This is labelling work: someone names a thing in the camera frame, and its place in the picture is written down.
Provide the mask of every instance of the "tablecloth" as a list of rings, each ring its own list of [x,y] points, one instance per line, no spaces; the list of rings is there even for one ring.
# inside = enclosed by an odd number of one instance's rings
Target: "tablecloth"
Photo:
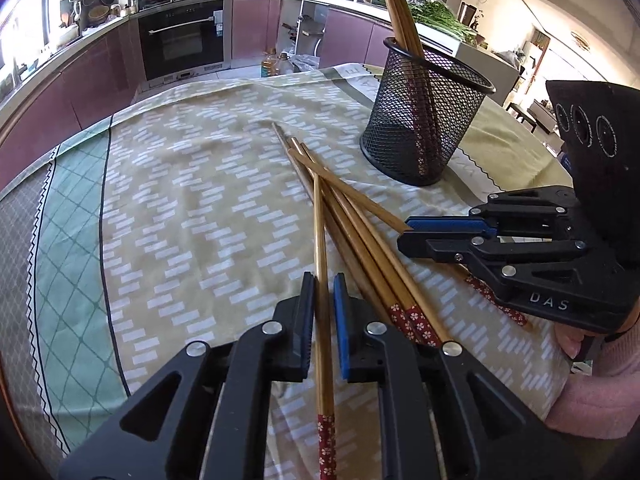
[[[185,84],[73,136],[0,194],[2,370],[49,472],[186,343],[233,341],[300,290],[313,269],[312,207],[273,122],[402,218],[466,215],[499,189],[571,184],[489,99],[439,183],[391,180],[358,146],[379,75],[347,64]],[[550,323],[526,332],[445,268],[401,258],[452,335],[544,418],[568,375]],[[330,278],[345,272],[330,242],[328,262]],[[309,377],[273,385],[268,479],[318,477]],[[337,367],[335,377],[338,476],[380,478],[376,387],[345,383]]]

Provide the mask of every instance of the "cabinet handle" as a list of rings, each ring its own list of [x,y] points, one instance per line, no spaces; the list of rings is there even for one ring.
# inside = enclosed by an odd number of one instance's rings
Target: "cabinet handle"
[[[193,22],[178,23],[178,25],[172,25],[171,27],[159,28],[158,30],[150,30],[148,32],[148,34],[151,36],[152,34],[157,34],[158,32],[163,32],[164,30],[169,30],[170,28],[184,27],[185,25],[193,25],[193,23],[213,22],[214,20],[215,20],[215,18],[213,16],[209,16],[208,18],[205,18],[204,20],[194,20]]]

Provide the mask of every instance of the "pink cabinet door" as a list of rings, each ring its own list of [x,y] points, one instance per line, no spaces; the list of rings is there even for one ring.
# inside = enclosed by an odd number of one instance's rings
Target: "pink cabinet door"
[[[22,170],[81,128],[58,76],[27,108],[0,148],[0,189]]]
[[[374,66],[384,66],[386,64],[386,55],[389,49],[383,41],[385,41],[385,38],[393,37],[393,34],[393,30],[389,27],[383,27],[383,25],[373,26],[367,57],[364,60],[366,64]]]
[[[271,0],[234,0],[231,57],[258,57],[267,49]]]
[[[89,46],[62,74],[82,129],[129,106],[135,93],[127,76],[120,28]]]
[[[280,5],[282,0],[269,0],[269,19],[267,21],[267,48],[275,48],[280,30]]]
[[[341,12],[329,10],[326,17],[320,68],[342,63],[364,63],[373,23]]]
[[[122,44],[122,51],[124,53],[124,65],[127,71],[129,89],[132,90],[133,95],[138,85],[146,81],[138,20],[129,20],[125,27],[119,28],[122,30],[120,43]]]

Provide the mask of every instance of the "wooden chopstick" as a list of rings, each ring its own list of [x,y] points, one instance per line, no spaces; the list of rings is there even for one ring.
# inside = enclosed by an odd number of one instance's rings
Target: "wooden chopstick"
[[[322,213],[322,179],[314,178],[314,261],[318,294],[316,301],[316,385],[319,415],[334,414],[334,374],[331,361],[331,317],[329,281],[326,270],[326,242]]]
[[[420,290],[420,286],[415,282],[414,277],[406,270],[406,267],[402,264],[398,256],[393,252],[392,248],[386,243],[386,240],[383,236],[378,232],[378,230],[373,226],[373,224],[369,221],[367,216],[364,214],[357,204],[351,203],[357,215],[360,217],[362,223],[371,233],[371,235],[376,239],[380,248],[382,248],[383,253],[389,259],[394,269],[404,282],[406,288],[409,290],[411,295],[414,297],[415,303],[420,307],[423,314],[426,316],[429,321],[431,327],[434,332],[440,339],[440,341],[449,341],[451,336],[449,335],[449,331],[440,321],[438,314],[436,313],[434,307],[431,303],[424,297],[424,294]]]
[[[278,139],[280,140],[283,148],[285,149],[285,152],[287,153],[287,156],[289,157],[289,160],[293,165],[293,168],[296,171],[296,174],[300,182],[302,183],[302,186],[305,188],[309,199],[313,201],[314,192],[311,174],[305,166],[300,164],[295,158],[289,155],[288,149],[290,146],[282,129],[275,123],[273,124],[273,129],[276,132],[276,135],[278,136]],[[324,204],[323,206],[325,211],[324,223],[326,225],[327,231],[329,231],[329,236],[334,241],[334,244],[338,249],[338,253],[344,261],[344,264],[347,267],[351,278],[356,283],[356,286],[358,287],[358,290],[360,291],[362,297],[367,301],[367,303],[373,306],[380,320],[390,324],[391,320],[382,304],[382,300],[380,300],[380,297],[376,292],[376,289],[373,287],[373,285],[371,285],[368,276],[360,266],[359,260],[353,253],[353,250],[351,249],[351,246],[349,245],[347,239],[344,237],[344,234],[342,234],[342,231],[338,227],[338,224],[336,223],[328,206],[326,204]]]
[[[345,195],[353,198],[355,202],[361,205],[364,209],[372,212],[378,218],[380,218],[385,224],[389,225],[399,233],[404,231],[409,231],[411,228],[405,224],[401,219],[397,216],[391,214],[389,211],[384,209],[382,206],[373,202],[368,196],[363,193],[357,191],[353,187],[349,186],[349,184],[341,181],[337,176],[335,176],[330,171],[323,168],[320,164],[313,162],[306,155],[302,155],[295,150],[289,150],[289,153],[299,162],[308,167],[312,172],[319,174],[323,179],[325,179],[332,187],[339,189]]]
[[[318,393],[318,460],[322,478],[335,480],[334,369],[331,356],[329,279],[322,207],[322,179],[314,177],[314,261],[316,263],[316,391]]]
[[[304,153],[310,160],[315,162],[312,153],[309,152],[308,148],[304,144],[299,143],[294,137],[291,140],[296,149],[300,150],[300,153]],[[369,249],[360,237],[359,232],[350,222],[350,219],[338,203],[334,194],[332,192],[325,193],[324,198],[338,225],[343,230],[345,237],[350,242],[351,248],[360,261],[365,273],[369,277],[370,282],[380,295],[380,298],[385,305],[385,310],[388,312],[390,322],[393,323],[393,325],[409,340],[423,342],[420,336],[417,335],[417,332],[412,328],[411,323],[404,314],[404,310],[399,304],[398,297],[392,287],[388,284],[385,275],[380,271],[378,264],[371,256]]]
[[[401,48],[424,57],[422,43],[406,0],[385,0],[396,41]]]
[[[311,151],[304,144],[302,144],[302,149],[310,160],[316,164],[322,164],[322,162],[316,156],[313,156]],[[399,306],[402,308],[402,311],[404,311],[404,317],[402,316],[402,312],[396,311],[398,319],[396,319],[397,322],[394,324],[398,326],[398,328],[400,328],[400,330],[402,330],[402,332],[409,338],[412,338],[413,332],[414,335],[417,336],[418,342],[431,346],[440,346],[443,340],[448,340],[449,334],[440,323],[435,310],[431,308],[431,305],[426,302],[423,295],[419,292],[419,288],[415,285],[414,280],[411,278],[400,260],[398,260],[396,255],[393,254],[393,251],[391,251],[386,241],[382,239],[382,236],[380,236],[373,225],[370,224],[369,220],[364,216],[364,213],[357,204],[344,196],[339,190],[331,189],[331,192],[356,232],[360,235],[360,238],[369,250],[373,260],[378,264],[382,275],[385,277],[393,293],[396,295]],[[414,289],[417,291],[417,294],[412,294],[407,286],[407,282],[414,285]],[[418,296],[421,299],[421,304],[418,303],[417,299],[414,299],[414,297],[417,298]],[[436,320],[438,331],[436,331],[430,323],[431,318]]]
[[[300,150],[302,151],[302,147],[297,142],[297,140],[293,138],[291,140],[293,143],[295,143],[296,148],[300,147]],[[369,278],[369,281],[375,288],[376,293],[380,297],[380,300],[382,300],[384,309],[388,313],[387,319],[393,321],[391,313],[395,310],[394,307],[398,306],[398,299],[393,294],[393,291],[389,287],[389,284],[386,282],[385,277],[382,275],[382,272],[380,272],[380,269],[369,254],[369,251],[361,240],[360,235],[354,229],[353,225],[349,222],[349,219],[345,215],[342,208],[340,208],[340,205],[336,202],[335,197],[328,192],[324,194],[324,199],[329,210],[334,216],[336,223],[340,226],[344,237],[349,241],[351,249],[360,262],[360,265],[364,269],[364,272]]]
[[[500,304],[498,304],[495,299],[495,295],[489,288],[489,286],[482,280],[479,280],[474,275],[472,275],[464,265],[457,264],[454,266],[446,267],[449,271],[453,269],[453,273],[457,277],[463,280],[467,285],[471,285],[477,292],[484,296],[486,300],[490,301],[498,310],[501,310],[503,313],[505,313],[516,325],[523,328],[527,332],[533,332],[533,323],[529,321],[527,316],[525,316],[521,312],[518,312],[517,310],[509,308],[508,306],[501,306]]]

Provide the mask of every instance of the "blue gripper pad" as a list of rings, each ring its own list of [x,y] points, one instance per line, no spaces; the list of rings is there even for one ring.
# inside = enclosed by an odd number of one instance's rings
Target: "blue gripper pad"
[[[350,315],[347,311],[350,307],[349,303],[349,293],[344,281],[344,275],[342,273],[336,274],[334,277],[335,331],[338,339],[340,373],[346,381],[350,378],[351,368],[349,359]]]
[[[498,235],[497,229],[484,220],[466,216],[410,216],[406,224],[425,233],[468,233],[469,235]]]

